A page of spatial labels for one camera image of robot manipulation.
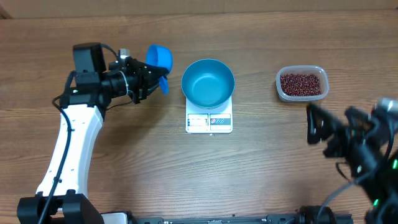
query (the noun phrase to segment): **blue cup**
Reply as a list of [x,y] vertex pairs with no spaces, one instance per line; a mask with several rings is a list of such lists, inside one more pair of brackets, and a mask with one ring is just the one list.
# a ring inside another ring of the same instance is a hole
[[182,76],[185,97],[199,108],[219,107],[230,98],[234,89],[232,71],[219,60],[199,60],[191,64]]
[[[148,48],[145,63],[148,65],[167,68],[170,73],[173,68],[173,56],[168,48],[153,44]],[[167,83],[166,78],[160,77],[159,85],[164,94],[169,94],[169,84]]]

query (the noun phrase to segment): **green light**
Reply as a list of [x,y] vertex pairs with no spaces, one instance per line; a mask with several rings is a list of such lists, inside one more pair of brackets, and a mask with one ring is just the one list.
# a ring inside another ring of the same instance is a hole
[[392,168],[396,169],[398,167],[398,160],[394,159],[394,163],[392,164]]

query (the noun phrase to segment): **wooden surface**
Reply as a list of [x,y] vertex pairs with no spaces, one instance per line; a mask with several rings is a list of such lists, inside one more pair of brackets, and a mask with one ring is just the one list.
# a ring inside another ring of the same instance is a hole
[[[380,96],[398,98],[397,20],[388,10],[0,21],[0,222],[16,223],[19,198],[42,181],[59,128],[50,101],[74,68],[72,45],[82,42],[130,48],[140,60],[160,44],[175,62],[169,95],[157,90],[106,115],[88,183],[100,212],[240,217],[321,204],[345,181],[324,159],[324,144],[307,145],[305,105],[279,101],[276,73],[323,67],[330,92],[322,106],[340,118],[350,105],[370,110]],[[201,58],[234,72],[232,134],[185,133],[180,81]],[[362,223],[371,204],[354,187],[331,207]]]
[[6,18],[395,9],[398,0],[0,0]]

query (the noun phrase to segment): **white digital scale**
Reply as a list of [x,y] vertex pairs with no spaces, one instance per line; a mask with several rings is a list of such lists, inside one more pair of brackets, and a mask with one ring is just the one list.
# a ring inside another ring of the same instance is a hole
[[187,133],[231,133],[232,121],[232,96],[221,106],[214,109],[202,109],[192,104],[188,99],[185,109],[185,130]]

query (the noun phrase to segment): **beans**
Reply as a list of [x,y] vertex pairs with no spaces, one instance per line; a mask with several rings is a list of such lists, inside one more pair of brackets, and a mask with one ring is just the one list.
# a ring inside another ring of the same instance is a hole
[[286,74],[280,76],[282,90],[289,96],[321,95],[321,83],[314,75]]

